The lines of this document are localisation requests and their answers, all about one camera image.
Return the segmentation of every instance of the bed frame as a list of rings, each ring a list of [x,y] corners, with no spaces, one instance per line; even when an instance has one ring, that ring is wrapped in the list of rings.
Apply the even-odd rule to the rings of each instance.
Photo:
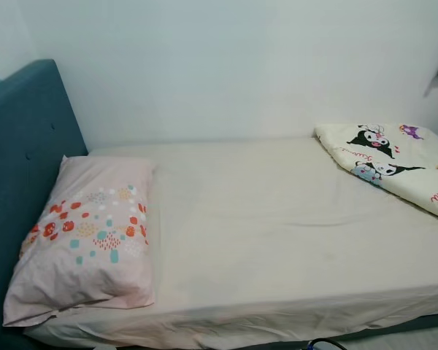
[[[0,82],[0,350],[62,349],[27,338],[19,328],[2,327],[2,306],[21,242],[44,208],[61,158],[87,154],[54,61],[35,61]],[[397,326],[364,330],[336,339],[436,326],[438,315],[424,316]],[[295,350],[305,347],[306,343],[272,343],[248,349]]]

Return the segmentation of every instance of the pillow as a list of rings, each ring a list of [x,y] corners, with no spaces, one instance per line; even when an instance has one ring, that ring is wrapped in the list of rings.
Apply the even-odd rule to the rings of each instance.
[[[154,302],[146,206],[153,167],[135,157],[64,157],[50,199],[23,242],[4,326],[73,307]]]

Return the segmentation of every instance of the blue object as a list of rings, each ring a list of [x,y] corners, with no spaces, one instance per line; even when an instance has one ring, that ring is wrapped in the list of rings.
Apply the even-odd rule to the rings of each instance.
[[[110,261],[112,262],[112,264],[118,263],[118,250],[117,249],[112,249],[110,251]]]
[[[106,231],[99,231],[97,233],[97,239],[99,239],[100,241],[102,241],[106,237],[107,237],[107,232]]]
[[[4,297],[62,157],[87,154],[54,61],[35,61],[0,82],[0,349],[37,349],[21,329],[1,326]]]
[[[76,249],[80,247],[80,240],[79,239],[72,239],[70,241],[70,248]]]

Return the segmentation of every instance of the mattress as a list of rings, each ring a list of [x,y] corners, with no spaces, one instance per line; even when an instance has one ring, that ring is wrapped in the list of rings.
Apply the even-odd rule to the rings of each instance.
[[[315,139],[100,149],[158,167],[156,302],[61,312],[58,346],[234,349],[438,313],[438,217],[343,171]]]

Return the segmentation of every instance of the cartoon print blanket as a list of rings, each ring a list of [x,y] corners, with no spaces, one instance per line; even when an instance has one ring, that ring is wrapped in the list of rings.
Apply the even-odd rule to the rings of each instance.
[[[438,136],[429,129],[326,124],[315,131],[345,170],[438,215]]]

